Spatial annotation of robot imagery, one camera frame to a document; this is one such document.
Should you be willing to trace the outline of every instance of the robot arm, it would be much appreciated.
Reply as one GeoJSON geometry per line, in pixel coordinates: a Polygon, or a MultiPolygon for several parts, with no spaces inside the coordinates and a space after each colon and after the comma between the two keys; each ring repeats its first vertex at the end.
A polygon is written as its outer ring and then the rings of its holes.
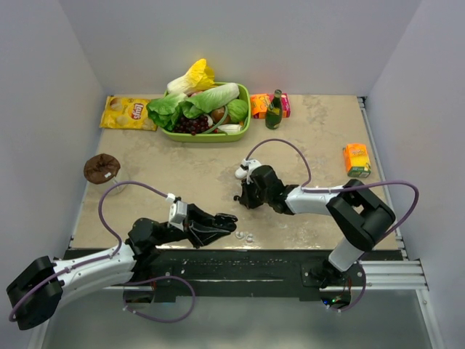
{"type": "Polygon", "coordinates": [[[235,176],[242,181],[242,194],[234,199],[248,209],[268,204],[277,213],[326,214],[334,218],[344,238],[323,265],[310,271],[322,288],[340,279],[365,252],[371,251],[395,221],[394,212],[371,190],[356,188],[363,185],[359,180],[332,188],[284,185],[271,166],[255,159],[243,160],[235,176]],[[359,213],[355,208],[360,206],[359,213]]]}
{"type": "Polygon", "coordinates": [[[34,260],[7,287],[12,307],[17,308],[15,319],[19,328],[38,326],[52,317],[56,309],[98,289],[148,276],[150,264],[160,254],[157,246],[187,239],[199,248],[236,229],[235,216],[213,216],[172,194],[167,200],[172,202],[168,222],[138,219],[114,256],[118,246],[74,260],[50,260],[47,256],[34,260]],[[49,282],[25,298],[48,278],[49,282]]]}

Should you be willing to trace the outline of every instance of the lettuce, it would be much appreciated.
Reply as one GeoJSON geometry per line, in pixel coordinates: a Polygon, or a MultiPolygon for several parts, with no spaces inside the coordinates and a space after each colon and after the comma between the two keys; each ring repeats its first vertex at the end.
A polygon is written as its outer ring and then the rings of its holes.
{"type": "Polygon", "coordinates": [[[232,100],[227,104],[228,114],[233,124],[244,121],[248,113],[248,104],[245,100],[232,100]]]}
{"type": "Polygon", "coordinates": [[[155,125],[171,131],[182,115],[180,103],[186,98],[185,93],[170,93],[163,98],[151,100],[146,107],[148,117],[155,125]]]}
{"type": "Polygon", "coordinates": [[[204,113],[221,108],[239,96],[239,86],[232,82],[189,97],[182,101],[182,112],[189,119],[195,119],[204,113]]]}

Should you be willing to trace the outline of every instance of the lay's logo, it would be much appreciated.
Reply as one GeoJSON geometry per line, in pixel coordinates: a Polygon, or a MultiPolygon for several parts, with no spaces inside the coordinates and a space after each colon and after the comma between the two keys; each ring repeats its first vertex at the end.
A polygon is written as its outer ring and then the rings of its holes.
{"type": "Polygon", "coordinates": [[[140,120],[142,117],[142,111],[144,110],[144,105],[141,103],[134,104],[134,108],[132,109],[131,117],[134,120],[140,120]]]}

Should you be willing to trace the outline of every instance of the beige tabletop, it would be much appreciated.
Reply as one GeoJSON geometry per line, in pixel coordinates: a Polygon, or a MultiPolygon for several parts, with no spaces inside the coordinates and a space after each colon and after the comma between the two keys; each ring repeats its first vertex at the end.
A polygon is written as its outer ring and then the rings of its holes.
{"type": "MultiPolygon", "coordinates": [[[[253,242],[233,233],[207,248],[221,249],[333,249],[343,237],[329,216],[275,213],[268,206],[247,210],[233,201],[240,195],[234,177],[240,161],[261,140],[271,137],[291,141],[307,157],[312,169],[310,186],[343,185],[348,180],[342,148],[347,143],[365,143],[371,155],[372,173],[365,183],[379,181],[368,133],[355,96],[291,95],[291,117],[279,129],[269,130],[264,120],[252,120],[244,138],[234,143],[177,143],[158,130],[104,129],[97,153],[115,156],[133,180],[181,196],[208,213],[224,212],[238,217],[238,230],[252,234],[253,242]]],[[[282,143],[267,143],[252,156],[272,166],[284,184],[302,184],[307,179],[303,161],[282,143]]],[[[382,188],[373,190],[384,198],[382,188]]],[[[116,240],[103,228],[97,214],[99,193],[89,185],[72,247],[108,248],[116,240]]],[[[133,185],[105,200],[103,213],[109,225],[123,238],[132,223],[147,217],[168,220],[169,204],[163,198],[133,185]]],[[[172,244],[189,247],[187,241],[172,244]]],[[[397,249],[388,236],[378,249],[397,249]]]]}

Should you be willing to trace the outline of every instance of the green bottle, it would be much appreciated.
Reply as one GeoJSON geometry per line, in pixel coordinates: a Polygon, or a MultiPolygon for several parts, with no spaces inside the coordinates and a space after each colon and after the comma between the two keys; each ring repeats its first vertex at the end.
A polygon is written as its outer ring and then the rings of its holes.
{"type": "Polygon", "coordinates": [[[268,105],[267,114],[264,123],[269,129],[277,129],[283,119],[283,105],[281,104],[282,92],[280,89],[275,90],[275,96],[268,105]]]}

